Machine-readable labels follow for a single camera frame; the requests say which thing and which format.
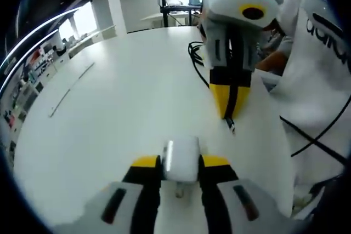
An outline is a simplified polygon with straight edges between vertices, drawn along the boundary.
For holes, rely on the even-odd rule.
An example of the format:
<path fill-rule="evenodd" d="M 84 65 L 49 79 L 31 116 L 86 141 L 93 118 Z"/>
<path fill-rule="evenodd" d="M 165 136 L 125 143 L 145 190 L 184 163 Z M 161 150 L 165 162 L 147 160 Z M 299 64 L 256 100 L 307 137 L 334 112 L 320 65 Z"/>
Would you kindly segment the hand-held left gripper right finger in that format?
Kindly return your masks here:
<path fill-rule="evenodd" d="M 199 184 L 209 233 L 294 233 L 274 199 L 239 178 L 227 159 L 200 155 Z"/>

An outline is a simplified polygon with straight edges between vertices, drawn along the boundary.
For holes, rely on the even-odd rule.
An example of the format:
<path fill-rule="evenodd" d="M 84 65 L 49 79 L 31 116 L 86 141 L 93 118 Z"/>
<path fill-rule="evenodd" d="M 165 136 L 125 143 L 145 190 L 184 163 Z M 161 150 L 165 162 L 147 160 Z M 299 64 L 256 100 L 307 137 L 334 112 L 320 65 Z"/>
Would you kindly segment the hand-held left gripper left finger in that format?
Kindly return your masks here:
<path fill-rule="evenodd" d="M 161 157 L 136 159 L 121 181 L 96 193 L 73 222 L 54 233 L 154 233 L 162 179 Z"/>

